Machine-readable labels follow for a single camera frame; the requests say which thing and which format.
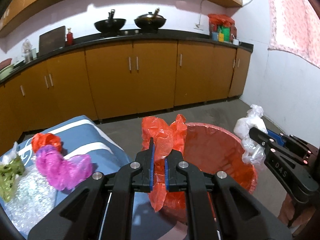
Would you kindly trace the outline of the olive green plastic bag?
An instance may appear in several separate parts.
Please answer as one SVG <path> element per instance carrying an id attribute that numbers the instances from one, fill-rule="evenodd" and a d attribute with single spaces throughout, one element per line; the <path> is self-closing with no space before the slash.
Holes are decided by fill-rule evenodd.
<path id="1" fill-rule="evenodd" d="M 4 202 L 9 202 L 13 197 L 16 179 L 22 176 L 24 171 L 25 167 L 19 155 L 8 164 L 1 164 L 1 198 Z"/>

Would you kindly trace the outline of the blue white striped tablecloth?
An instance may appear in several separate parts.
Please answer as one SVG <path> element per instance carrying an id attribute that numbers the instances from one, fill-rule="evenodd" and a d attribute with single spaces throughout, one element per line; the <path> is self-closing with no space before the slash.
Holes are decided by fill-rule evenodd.
<path id="1" fill-rule="evenodd" d="M 49 128 L 45 130 L 45 133 L 52 133 L 60 137 L 62 155 L 65 159 L 81 154 L 90 155 L 93 171 L 109 174 L 117 172 L 130 162 L 130 158 L 123 149 L 84 115 Z M 20 156 L 25 168 L 35 165 L 36 157 L 30 139 L 20 144 L 14 143 L 12 150 L 1 157 L 1 163 L 8 163 L 14 155 Z M 70 193 L 69 190 L 57 191 L 54 207 Z M 4 215 L 1 218 L 1 239 L 27 239 L 28 235 L 20 233 L 9 219 L 4 204 L 5 202 L 1 201 Z"/>

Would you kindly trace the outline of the dark cutting board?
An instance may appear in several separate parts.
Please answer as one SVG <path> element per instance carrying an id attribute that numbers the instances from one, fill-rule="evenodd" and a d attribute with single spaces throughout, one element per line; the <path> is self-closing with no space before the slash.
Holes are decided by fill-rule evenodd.
<path id="1" fill-rule="evenodd" d="M 39 37 L 39 56 L 65 47 L 66 27 L 63 25 Z"/>

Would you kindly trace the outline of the right black wok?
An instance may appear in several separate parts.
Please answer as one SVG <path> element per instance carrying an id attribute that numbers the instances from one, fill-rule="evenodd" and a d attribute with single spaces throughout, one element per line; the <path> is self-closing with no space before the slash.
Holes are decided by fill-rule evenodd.
<path id="1" fill-rule="evenodd" d="M 138 16 L 134 22 L 136 26 L 143 30 L 158 30 L 163 27 L 167 19 L 159 14 L 160 9 L 157 8 L 154 12 Z"/>

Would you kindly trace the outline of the orange bag on counter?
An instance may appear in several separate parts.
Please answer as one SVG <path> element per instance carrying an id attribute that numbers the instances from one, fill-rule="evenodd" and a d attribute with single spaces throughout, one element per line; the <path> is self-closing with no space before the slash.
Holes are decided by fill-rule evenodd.
<path id="1" fill-rule="evenodd" d="M 230 27 L 235 25 L 235 21 L 225 14 L 208 14 L 209 22 L 215 25 Z"/>

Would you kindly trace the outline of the clear bubble wrap sheet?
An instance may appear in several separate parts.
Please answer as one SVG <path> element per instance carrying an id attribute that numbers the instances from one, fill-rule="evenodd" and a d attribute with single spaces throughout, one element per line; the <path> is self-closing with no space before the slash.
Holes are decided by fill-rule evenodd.
<path id="1" fill-rule="evenodd" d="M 30 230 L 54 207 L 56 189 L 35 165 L 25 168 L 14 183 L 14 194 L 5 203 L 5 211 L 16 229 L 28 235 Z"/>

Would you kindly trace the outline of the brown lower kitchen cabinets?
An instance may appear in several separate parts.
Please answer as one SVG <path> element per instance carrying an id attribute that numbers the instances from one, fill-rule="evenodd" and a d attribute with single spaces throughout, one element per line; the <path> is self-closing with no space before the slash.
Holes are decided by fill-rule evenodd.
<path id="1" fill-rule="evenodd" d="M 1 79 L 1 152 L 79 115 L 102 121 L 240 96 L 252 53 L 249 43 L 173 30 L 79 38 Z"/>

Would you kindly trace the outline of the red plastic trash basket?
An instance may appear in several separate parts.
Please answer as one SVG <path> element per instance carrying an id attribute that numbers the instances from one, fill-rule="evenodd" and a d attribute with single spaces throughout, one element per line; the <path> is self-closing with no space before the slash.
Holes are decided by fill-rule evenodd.
<path id="1" fill-rule="evenodd" d="M 196 165 L 201 171 L 215 174 L 225 171 L 249 193 L 257 186 L 257 172 L 253 165 L 242 161 L 244 149 L 240 139 L 217 126 L 188 123 L 183 159 Z M 184 213 L 164 211 L 172 217 L 185 222 Z"/>

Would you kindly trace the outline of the black wok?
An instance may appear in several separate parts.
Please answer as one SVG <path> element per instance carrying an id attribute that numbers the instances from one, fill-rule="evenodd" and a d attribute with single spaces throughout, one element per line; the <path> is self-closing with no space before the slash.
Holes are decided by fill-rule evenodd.
<path id="1" fill-rule="evenodd" d="M 124 18 L 114 18 L 115 10 L 112 9 L 108 13 L 108 19 L 100 20 L 94 23 L 95 28 L 100 33 L 112 33 L 118 32 L 125 25 L 126 20 Z"/>
<path id="2" fill-rule="evenodd" d="M 138 16 L 134 22 L 136 26 L 143 30 L 158 30 L 163 27 L 167 19 L 159 14 L 160 9 L 157 8 L 154 12 Z"/>

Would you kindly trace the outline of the white plastic bag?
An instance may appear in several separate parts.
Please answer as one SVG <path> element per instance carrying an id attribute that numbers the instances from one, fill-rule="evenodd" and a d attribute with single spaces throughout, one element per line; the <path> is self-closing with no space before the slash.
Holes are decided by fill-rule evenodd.
<path id="1" fill-rule="evenodd" d="M 265 148 L 256 138 L 260 133 L 267 134 L 267 128 L 262 119 L 263 113 L 261 106 L 252 104 L 247 111 L 247 116 L 238 119 L 233 130 L 241 140 L 244 149 L 242 161 L 255 167 L 263 165 L 266 158 Z"/>

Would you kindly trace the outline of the small orange plastic bag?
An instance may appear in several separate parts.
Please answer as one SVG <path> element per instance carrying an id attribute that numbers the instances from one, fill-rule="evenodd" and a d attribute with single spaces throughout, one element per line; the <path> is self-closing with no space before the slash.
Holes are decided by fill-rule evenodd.
<path id="1" fill-rule="evenodd" d="M 62 151 L 61 139 L 57 135 L 54 135 L 52 133 L 37 133 L 32 137 L 31 146 L 34 153 L 36 153 L 41 147 L 46 145 L 52 145 L 59 152 Z"/>

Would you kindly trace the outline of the left black wok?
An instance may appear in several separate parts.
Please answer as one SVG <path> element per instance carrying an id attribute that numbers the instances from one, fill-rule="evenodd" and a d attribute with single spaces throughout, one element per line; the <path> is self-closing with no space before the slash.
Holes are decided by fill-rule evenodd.
<path id="1" fill-rule="evenodd" d="M 114 18 L 115 10 L 112 9 L 108 13 L 108 19 L 100 20 L 94 23 L 95 28 L 100 33 L 112 33 L 118 32 L 125 25 L 126 20 L 124 18 Z"/>

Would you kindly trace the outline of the green box on counter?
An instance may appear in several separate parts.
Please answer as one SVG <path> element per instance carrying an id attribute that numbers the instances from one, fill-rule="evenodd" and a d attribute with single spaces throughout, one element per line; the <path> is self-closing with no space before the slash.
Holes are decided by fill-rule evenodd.
<path id="1" fill-rule="evenodd" d="M 218 41 L 229 42 L 230 39 L 230 27 L 218 26 Z"/>

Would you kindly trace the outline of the magenta plastic bag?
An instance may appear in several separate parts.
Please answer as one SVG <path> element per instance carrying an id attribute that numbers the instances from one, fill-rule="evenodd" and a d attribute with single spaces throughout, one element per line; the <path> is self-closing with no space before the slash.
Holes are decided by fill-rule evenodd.
<path id="1" fill-rule="evenodd" d="M 43 146 L 36 152 L 36 167 L 57 191 L 75 188 L 93 172 L 90 155 L 81 154 L 65 159 L 52 145 Z"/>

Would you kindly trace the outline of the stacked bowls on counter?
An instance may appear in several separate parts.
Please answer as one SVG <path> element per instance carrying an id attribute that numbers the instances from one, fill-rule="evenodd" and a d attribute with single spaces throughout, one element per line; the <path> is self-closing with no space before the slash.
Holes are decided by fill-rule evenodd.
<path id="1" fill-rule="evenodd" d="M 12 64 L 12 58 L 8 58 L 1 62 L 0 80 L 2 81 L 13 71 L 14 65 Z"/>

